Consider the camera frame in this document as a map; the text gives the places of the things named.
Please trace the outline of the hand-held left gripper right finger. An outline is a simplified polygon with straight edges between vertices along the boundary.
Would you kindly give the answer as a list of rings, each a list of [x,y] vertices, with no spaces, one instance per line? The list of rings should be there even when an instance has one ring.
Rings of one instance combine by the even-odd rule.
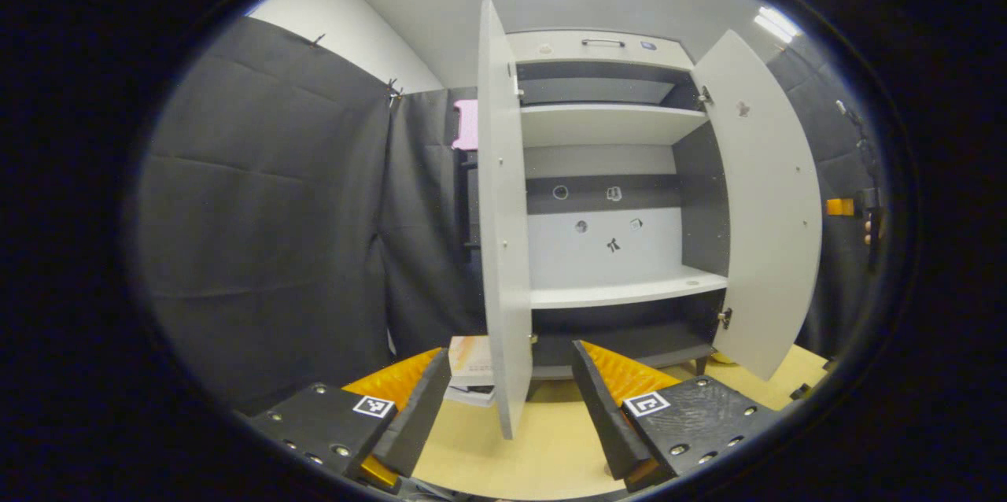
[[[572,350],[574,381],[627,491],[694,474],[783,415],[709,375],[682,380],[584,340]]]

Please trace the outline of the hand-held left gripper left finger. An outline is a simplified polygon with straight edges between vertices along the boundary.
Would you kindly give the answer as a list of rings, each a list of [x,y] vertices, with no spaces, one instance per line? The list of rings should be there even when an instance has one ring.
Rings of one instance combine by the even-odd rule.
[[[439,347],[349,384],[312,383],[249,425],[328,476],[397,494],[417,466],[450,379],[448,350]]]

